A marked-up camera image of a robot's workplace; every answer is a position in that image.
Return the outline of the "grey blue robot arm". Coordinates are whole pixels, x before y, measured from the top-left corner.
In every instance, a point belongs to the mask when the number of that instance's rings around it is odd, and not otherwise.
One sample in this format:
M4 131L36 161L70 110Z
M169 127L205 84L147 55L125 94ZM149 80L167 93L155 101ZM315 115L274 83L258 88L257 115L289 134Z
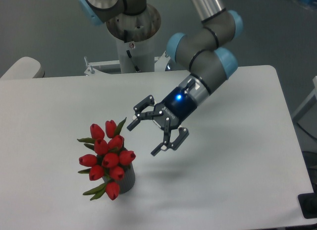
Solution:
M132 130L142 120L152 120L163 130L163 141L152 151L156 155L176 150L187 138L182 122L238 67L235 56L223 47L242 33L240 15L227 10L221 0L191 0L202 23L193 37L174 34L166 45L168 60L189 71L186 77L161 102L146 97L134 107ZM105 24L115 38L122 73L165 69L166 62L155 61L153 39L160 29L159 12L147 0L79 0L94 25Z

